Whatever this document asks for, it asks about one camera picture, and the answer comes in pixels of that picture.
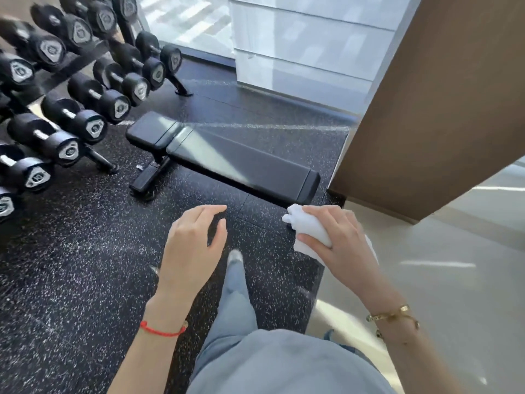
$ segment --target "black rubber floor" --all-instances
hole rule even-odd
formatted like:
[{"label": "black rubber floor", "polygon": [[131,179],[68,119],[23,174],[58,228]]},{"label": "black rubber floor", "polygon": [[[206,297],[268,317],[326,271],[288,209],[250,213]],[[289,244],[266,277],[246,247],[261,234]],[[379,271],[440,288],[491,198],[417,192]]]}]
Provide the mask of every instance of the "black rubber floor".
[{"label": "black rubber floor", "polygon": [[180,98],[166,83],[96,146],[121,170],[107,176],[89,161],[60,170],[45,193],[26,197],[19,219],[0,226],[0,392],[105,392],[156,285],[171,223],[201,203],[225,203],[227,249],[197,298],[175,351],[167,392],[184,392],[216,315],[227,252],[245,255],[259,327],[304,332],[322,267],[293,252],[284,209],[182,167],[141,203],[128,185],[148,154],[128,144],[127,125],[155,110],[308,165],[325,191],[349,118],[240,88],[235,73],[185,61],[180,77],[195,92]]}]

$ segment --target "crumpled white cloth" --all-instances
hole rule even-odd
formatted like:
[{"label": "crumpled white cloth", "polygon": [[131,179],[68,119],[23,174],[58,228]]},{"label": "crumpled white cloth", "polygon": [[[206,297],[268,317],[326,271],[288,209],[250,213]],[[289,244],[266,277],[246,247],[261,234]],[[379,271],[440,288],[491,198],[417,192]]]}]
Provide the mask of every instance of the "crumpled white cloth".
[{"label": "crumpled white cloth", "polygon": [[[299,251],[311,258],[315,258],[319,263],[325,265],[318,254],[313,251],[310,246],[307,246],[304,242],[301,242],[297,239],[297,234],[307,234],[311,237],[317,239],[319,242],[324,244],[326,247],[332,247],[332,241],[328,236],[325,228],[321,225],[317,217],[306,213],[303,211],[302,207],[298,204],[293,204],[288,208],[288,214],[282,216],[283,222],[286,224],[291,224],[292,228],[296,232],[296,241],[293,244],[293,250]],[[366,242],[370,246],[370,250],[374,254],[375,259],[377,260],[377,255],[375,254],[374,248],[372,247],[372,242],[366,236]]]}]

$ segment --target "person's left arm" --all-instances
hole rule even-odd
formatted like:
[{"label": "person's left arm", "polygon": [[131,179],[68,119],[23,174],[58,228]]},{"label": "person's left arm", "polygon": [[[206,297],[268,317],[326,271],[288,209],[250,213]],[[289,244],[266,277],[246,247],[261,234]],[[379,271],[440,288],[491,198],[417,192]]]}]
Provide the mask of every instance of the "person's left arm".
[{"label": "person's left arm", "polygon": [[[184,212],[168,234],[155,295],[143,320],[162,332],[180,331],[193,300],[217,266],[226,243],[226,220],[221,219],[210,246],[208,229],[225,205],[203,205]],[[162,394],[177,337],[163,337],[139,329],[122,361],[108,394]]]}]

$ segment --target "shoe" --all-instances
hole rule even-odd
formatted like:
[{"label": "shoe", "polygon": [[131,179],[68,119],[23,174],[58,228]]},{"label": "shoe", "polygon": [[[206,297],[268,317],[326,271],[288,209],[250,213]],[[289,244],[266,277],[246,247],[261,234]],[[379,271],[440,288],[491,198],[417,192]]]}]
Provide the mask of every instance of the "shoe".
[{"label": "shoe", "polygon": [[244,263],[243,254],[239,250],[230,251],[230,254],[228,254],[228,265],[232,261],[240,261],[241,263]]}]

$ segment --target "person's right arm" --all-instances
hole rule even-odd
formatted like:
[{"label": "person's right arm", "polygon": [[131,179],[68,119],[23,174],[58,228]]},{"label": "person's right arm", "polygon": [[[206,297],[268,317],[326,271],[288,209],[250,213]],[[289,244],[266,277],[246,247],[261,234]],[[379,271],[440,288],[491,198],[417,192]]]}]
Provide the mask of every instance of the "person's right arm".
[{"label": "person's right arm", "polygon": [[[353,291],[371,315],[396,312],[406,304],[382,274],[353,212],[338,206],[303,206],[325,227],[332,248],[311,236],[298,239],[310,246],[332,274]],[[376,322],[406,394],[459,394],[460,385],[438,357],[429,338],[413,320],[396,318]]]}]

